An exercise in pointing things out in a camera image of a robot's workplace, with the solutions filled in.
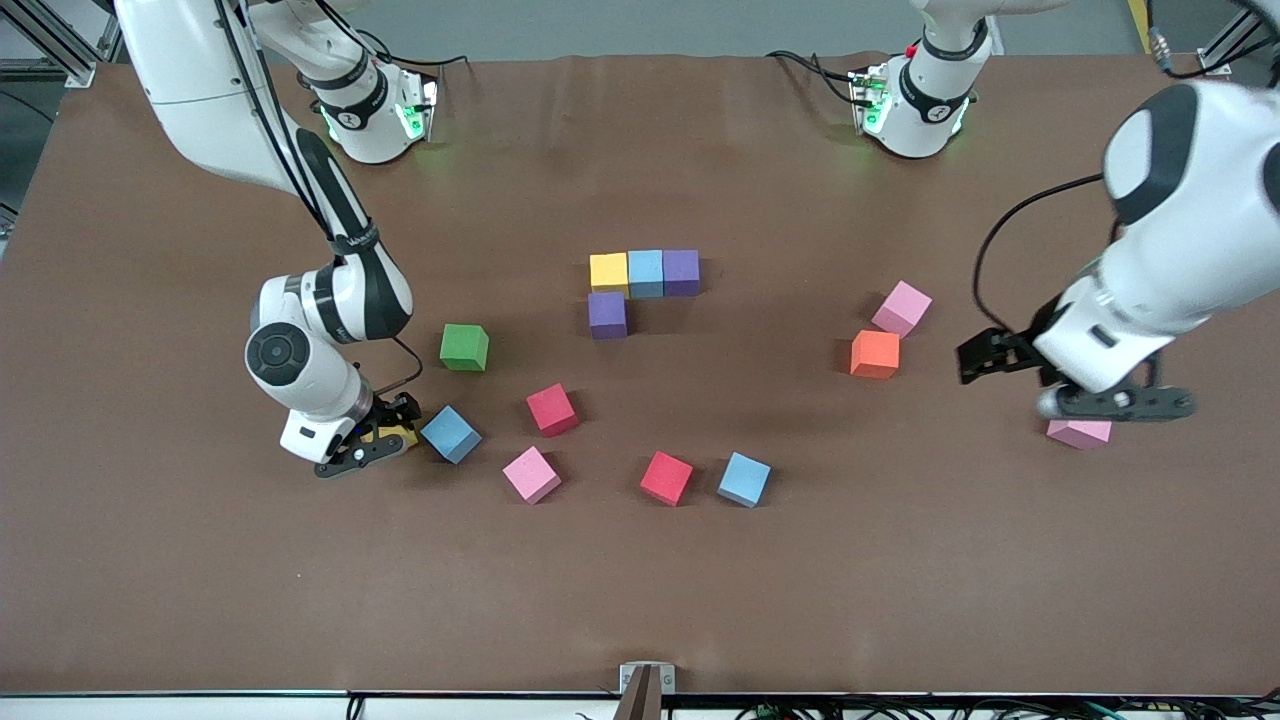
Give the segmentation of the aluminium frame profile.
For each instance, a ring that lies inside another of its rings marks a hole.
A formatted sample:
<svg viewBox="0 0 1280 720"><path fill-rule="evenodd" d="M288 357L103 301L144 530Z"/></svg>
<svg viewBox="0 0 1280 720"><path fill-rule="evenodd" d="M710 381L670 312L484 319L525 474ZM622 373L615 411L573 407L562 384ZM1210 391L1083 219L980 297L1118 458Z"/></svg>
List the aluminium frame profile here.
<svg viewBox="0 0 1280 720"><path fill-rule="evenodd" d="M0 0L0 79L87 88L120 51L113 0Z"/></svg>
<svg viewBox="0 0 1280 720"><path fill-rule="evenodd" d="M1280 0L1228 0L1238 13L1206 47L1196 51L1201 72L1207 76L1230 73L1233 61L1253 53L1280 49Z"/></svg>

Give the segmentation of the red foam cube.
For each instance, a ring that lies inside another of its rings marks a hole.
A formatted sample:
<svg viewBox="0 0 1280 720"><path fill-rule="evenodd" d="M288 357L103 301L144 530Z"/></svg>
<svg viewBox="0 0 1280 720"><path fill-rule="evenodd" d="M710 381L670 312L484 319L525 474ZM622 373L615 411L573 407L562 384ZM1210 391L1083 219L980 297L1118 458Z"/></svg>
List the red foam cube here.
<svg viewBox="0 0 1280 720"><path fill-rule="evenodd" d="M526 397L534 423L544 437L556 437L580 424L568 392L556 383Z"/></svg>
<svg viewBox="0 0 1280 720"><path fill-rule="evenodd" d="M677 507L692 479L695 468L684 460L657 451L640 482L640 491L666 506Z"/></svg>

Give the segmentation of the blue foam cube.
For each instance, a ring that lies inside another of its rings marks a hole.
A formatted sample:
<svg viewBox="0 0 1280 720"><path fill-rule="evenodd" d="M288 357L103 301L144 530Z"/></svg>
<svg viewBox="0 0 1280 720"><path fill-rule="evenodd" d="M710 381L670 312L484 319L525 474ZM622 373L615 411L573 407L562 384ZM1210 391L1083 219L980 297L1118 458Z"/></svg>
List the blue foam cube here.
<svg viewBox="0 0 1280 720"><path fill-rule="evenodd" d="M740 506L754 509L771 478L772 466L740 452L732 452L724 465L716 493Z"/></svg>
<svg viewBox="0 0 1280 720"><path fill-rule="evenodd" d="M451 405L445 405L419 432L445 461L460 465L481 442L481 434Z"/></svg>
<svg viewBox="0 0 1280 720"><path fill-rule="evenodd" d="M666 295L663 255L659 249L627 251L630 299L660 299Z"/></svg>

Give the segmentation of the brown table mat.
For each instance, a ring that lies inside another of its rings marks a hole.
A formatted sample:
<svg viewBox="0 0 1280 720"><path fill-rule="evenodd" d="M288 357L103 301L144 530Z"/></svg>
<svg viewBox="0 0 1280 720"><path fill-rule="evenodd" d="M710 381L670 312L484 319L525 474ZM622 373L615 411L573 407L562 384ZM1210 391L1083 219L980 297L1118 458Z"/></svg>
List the brown table mat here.
<svg viewBox="0 0 1280 720"><path fill-rule="evenodd" d="M1142 56L1002 56L900 161L777 61L474 63L435 142L348 177L408 277L411 384L483 442L323 480L243 366L265 279L328 260L288 195L187 163L132 69L68 94L0 263L0 692L1260 694L1280 685L1280 293L1180 338L1194 416L1048 439L1036 374L960 386L973 258L1097 170ZM692 297L588 329L589 256L695 249ZM933 302L888 379L851 342ZM451 372L448 323L485 372ZM556 383L580 424L536 428ZM521 500L536 446L562 478ZM677 507L640 491L662 451ZM754 509L716 493L740 452Z"/></svg>

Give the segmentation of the green foam cube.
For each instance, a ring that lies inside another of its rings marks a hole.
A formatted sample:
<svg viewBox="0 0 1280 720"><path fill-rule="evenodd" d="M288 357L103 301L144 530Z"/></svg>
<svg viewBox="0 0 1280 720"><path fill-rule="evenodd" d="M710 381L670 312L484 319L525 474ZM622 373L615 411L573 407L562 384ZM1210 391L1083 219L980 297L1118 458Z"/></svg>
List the green foam cube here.
<svg viewBox="0 0 1280 720"><path fill-rule="evenodd" d="M490 338L481 325L448 323L438 357L451 372L485 372Z"/></svg>

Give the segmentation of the orange foam cube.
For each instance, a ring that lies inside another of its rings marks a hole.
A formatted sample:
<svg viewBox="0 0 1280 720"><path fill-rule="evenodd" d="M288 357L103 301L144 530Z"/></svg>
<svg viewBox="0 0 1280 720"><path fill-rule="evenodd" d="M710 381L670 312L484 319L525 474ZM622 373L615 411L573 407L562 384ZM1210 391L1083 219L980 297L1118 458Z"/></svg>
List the orange foam cube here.
<svg viewBox="0 0 1280 720"><path fill-rule="evenodd" d="M901 337L886 331L860 331L851 342L849 373L872 379L892 378L900 369Z"/></svg>

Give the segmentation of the purple foam cube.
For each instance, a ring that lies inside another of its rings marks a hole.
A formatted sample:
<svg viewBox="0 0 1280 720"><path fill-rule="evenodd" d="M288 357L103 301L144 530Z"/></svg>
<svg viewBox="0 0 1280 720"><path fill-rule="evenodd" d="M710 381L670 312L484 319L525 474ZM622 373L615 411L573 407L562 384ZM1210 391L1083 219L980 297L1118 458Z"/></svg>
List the purple foam cube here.
<svg viewBox="0 0 1280 720"><path fill-rule="evenodd" d="M626 338L628 336L626 293L591 292L588 296L588 329L593 340Z"/></svg>
<svg viewBox="0 0 1280 720"><path fill-rule="evenodd" d="M700 254L695 249L663 249L663 296L692 297L701 290Z"/></svg>

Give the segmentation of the pink foam cube with dimples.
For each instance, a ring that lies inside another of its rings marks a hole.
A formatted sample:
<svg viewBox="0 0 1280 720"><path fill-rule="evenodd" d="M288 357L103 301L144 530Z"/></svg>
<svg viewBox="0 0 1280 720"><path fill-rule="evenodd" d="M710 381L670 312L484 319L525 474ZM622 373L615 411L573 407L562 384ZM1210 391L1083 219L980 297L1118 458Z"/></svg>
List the pink foam cube with dimples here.
<svg viewBox="0 0 1280 720"><path fill-rule="evenodd" d="M1100 448L1110 442L1114 424L1106 420L1050 420L1046 436L1078 450Z"/></svg>

